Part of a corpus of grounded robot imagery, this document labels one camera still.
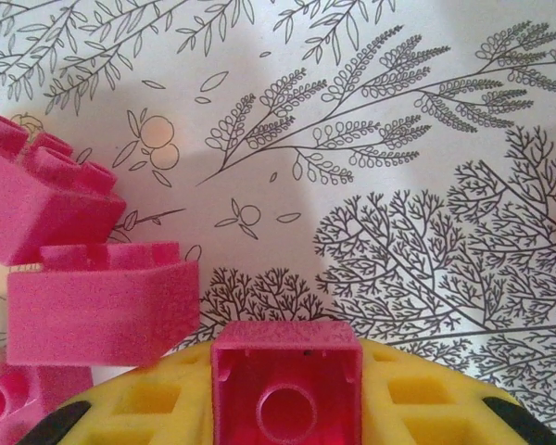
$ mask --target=foam building block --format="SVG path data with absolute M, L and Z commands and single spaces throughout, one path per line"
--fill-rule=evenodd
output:
M 216 445 L 360 445 L 362 350 L 347 323 L 232 322 L 211 360 Z
M 0 445 L 14 445 L 46 415 L 93 385 L 91 368 L 11 366 L 0 349 Z
M 0 116 L 0 262 L 37 262 L 41 246 L 105 242 L 126 207 L 112 192 L 115 175 L 79 165 L 52 134 L 26 140 Z
M 8 276 L 9 363 L 149 365 L 199 325 L 197 262 L 176 243 L 40 252 L 41 272 Z

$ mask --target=black rubber edge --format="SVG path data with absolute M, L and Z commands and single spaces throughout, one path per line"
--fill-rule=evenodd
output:
M 528 445 L 556 445 L 556 435 L 524 407 L 498 397 L 485 397 L 482 401 Z
M 17 445 L 57 445 L 91 408 L 86 400 L 75 401 L 50 413 Z

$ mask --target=pink toy brick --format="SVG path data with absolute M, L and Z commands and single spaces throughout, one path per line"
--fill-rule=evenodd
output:
M 40 252 L 42 272 L 8 276 L 9 363 L 149 365 L 199 325 L 197 263 L 176 243 Z
M 0 116 L 0 262 L 39 260 L 39 247 L 103 243 L 126 204 L 116 177 L 49 133 L 26 145 L 22 127 Z
M 214 443 L 359 445 L 361 367 L 345 322 L 228 324 L 212 344 Z
M 14 445 L 60 403 L 93 385 L 89 367 L 11 366 L 5 358 L 0 350 L 0 445 Z

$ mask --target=yellow foam toy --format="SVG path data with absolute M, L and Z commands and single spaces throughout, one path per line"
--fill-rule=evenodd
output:
M 482 402 L 497 397 L 517 403 L 505 391 L 360 342 L 363 444 L 526 445 Z M 92 407 L 59 445 L 212 445 L 210 345 L 181 350 L 69 400 L 66 405 L 89 401 Z

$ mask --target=pink foam block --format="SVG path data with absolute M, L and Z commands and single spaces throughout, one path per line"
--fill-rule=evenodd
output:
M 103 243 L 125 210 L 116 177 L 49 133 L 27 133 L 0 116 L 0 262 L 37 262 L 39 247 Z
M 60 403 L 93 385 L 89 367 L 12 366 L 5 358 L 0 350 L 0 445 L 14 445 Z
M 40 251 L 42 272 L 8 276 L 9 363 L 149 365 L 198 327 L 198 266 L 176 243 Z
M 360 444 L 361 366 L 345 322 L 228 324 L 212 344 L 214 443 Z

